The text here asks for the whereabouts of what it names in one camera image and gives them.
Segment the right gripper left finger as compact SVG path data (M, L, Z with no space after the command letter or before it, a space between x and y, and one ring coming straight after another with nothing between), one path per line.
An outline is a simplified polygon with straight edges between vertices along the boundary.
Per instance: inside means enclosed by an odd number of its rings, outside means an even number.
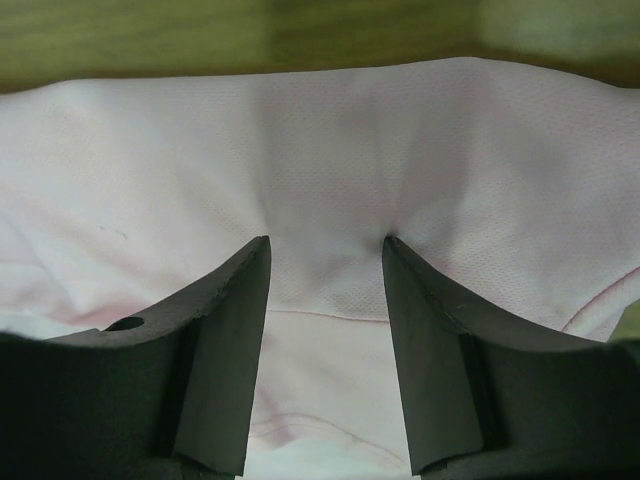
M244 472L270 285L265 236L109 327L1 336L5 479Z

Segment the pink t shirt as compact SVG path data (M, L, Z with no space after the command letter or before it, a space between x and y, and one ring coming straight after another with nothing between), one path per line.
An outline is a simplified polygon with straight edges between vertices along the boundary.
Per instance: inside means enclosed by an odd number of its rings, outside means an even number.
M404 479L381 268L397 234L525 319L639 297L639 94L474 58L89 80L1 99L1 326L104 327L272 246L250 479Z

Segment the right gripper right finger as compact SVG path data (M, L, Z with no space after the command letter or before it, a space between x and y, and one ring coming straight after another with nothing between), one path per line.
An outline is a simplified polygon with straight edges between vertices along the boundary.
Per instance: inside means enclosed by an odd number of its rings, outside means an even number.
M635 479L639 344L511 314L395 237L382 249L411 471L422 479Z

